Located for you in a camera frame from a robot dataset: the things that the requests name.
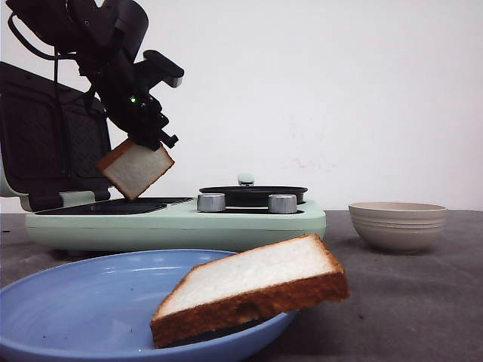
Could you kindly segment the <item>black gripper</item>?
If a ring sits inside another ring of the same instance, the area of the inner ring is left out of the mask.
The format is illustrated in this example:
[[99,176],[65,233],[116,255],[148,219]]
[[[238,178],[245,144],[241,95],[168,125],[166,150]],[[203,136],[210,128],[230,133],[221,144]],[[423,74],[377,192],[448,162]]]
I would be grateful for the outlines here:
[[91,83],[90,92],[99,95],[109,119],[139,146],[152,151],[162,145],[172,149],[177,135],[163,131],[169,120],[161,103],[136,89],[134,64],[126,52],[78,52],[79,73]]

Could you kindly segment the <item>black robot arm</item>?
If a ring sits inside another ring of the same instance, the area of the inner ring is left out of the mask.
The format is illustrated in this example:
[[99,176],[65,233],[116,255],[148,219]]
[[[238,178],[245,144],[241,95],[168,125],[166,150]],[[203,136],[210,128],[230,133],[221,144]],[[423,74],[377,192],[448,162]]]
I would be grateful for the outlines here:
[[91,86],[84,95],[90,110],[100,98],[107,117],[130,140],[153,151],[160,145],[173,148],[177,136],[164,127],[168,118],[160,102],[150,94],[158,83],[178,87],[181,67],[155,50],[135,60],[149,19],[135,1],[8,1],[11,17],[18,17],[41,41],[54,48],[52,55],[31,45],[13,20],[8,26],[23,46],[37,57],[57,63],[74,60]]

